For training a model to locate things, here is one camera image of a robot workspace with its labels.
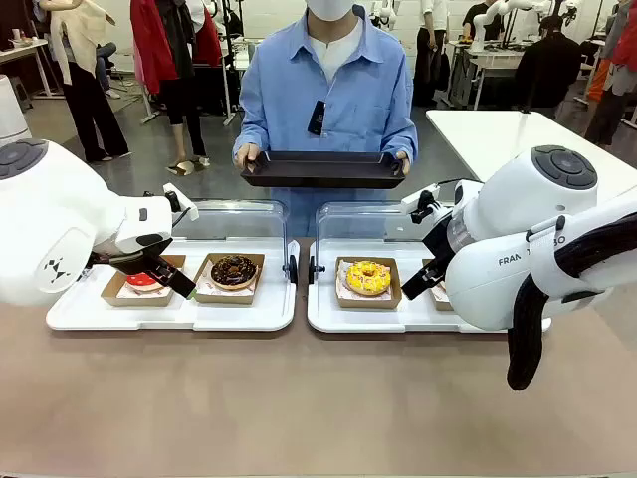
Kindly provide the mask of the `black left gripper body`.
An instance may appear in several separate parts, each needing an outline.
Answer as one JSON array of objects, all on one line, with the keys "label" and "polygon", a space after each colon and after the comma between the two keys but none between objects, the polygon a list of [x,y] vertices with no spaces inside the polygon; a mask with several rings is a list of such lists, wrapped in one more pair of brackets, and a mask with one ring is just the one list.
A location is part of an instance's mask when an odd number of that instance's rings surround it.
[{"label": "black left gripper body", "polygon": [[161,253],[171,244],[170,237],[160,234],[146,234],[135,239],[140,246],[136,252],[106,254],[93,251],[88,259],[88,268],[94,265],[110,265],[124,274],[164,274],[170,266],[161,257]]}]

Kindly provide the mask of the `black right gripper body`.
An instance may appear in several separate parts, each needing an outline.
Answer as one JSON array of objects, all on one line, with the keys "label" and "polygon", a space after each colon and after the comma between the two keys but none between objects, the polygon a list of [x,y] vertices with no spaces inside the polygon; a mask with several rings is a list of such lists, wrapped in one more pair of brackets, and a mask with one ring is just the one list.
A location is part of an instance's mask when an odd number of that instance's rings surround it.
[{"label": "black right gripper body", "polygon": [[427,264],[427,267],[434,273],[445,273],[455,255],[447,238],[447,229],[451,219],[452,215],[450,213],[446,214],[436,222],[422,240],[423,244],[434,256],[434,259]]}]

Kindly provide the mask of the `person's right hand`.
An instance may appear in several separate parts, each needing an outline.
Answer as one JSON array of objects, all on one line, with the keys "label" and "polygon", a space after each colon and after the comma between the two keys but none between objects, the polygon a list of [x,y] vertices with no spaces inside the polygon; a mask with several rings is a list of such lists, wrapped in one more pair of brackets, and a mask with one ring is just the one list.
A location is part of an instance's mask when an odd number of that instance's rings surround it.
[{"label": "person's right hand", "polygon": [[257,144],[244,143],[242,144],[234,155],[234,165],[240,171],[248,170],[253,172],[255,170],[255,161],[258,158],[261,150]]}]

